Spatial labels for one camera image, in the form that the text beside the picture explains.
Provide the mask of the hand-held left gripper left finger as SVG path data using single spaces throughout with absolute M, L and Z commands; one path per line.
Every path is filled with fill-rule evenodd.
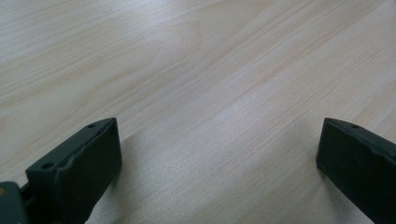
M 84 224 L 122 163 L 117 120 L 102 119 L 73 134 L 27 170 L 41 224 Z

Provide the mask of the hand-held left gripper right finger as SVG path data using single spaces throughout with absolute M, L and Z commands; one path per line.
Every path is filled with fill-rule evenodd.
M 326 118 L 316 163 L 375 224 L 396 224 L 396 144 L 356 124 Z

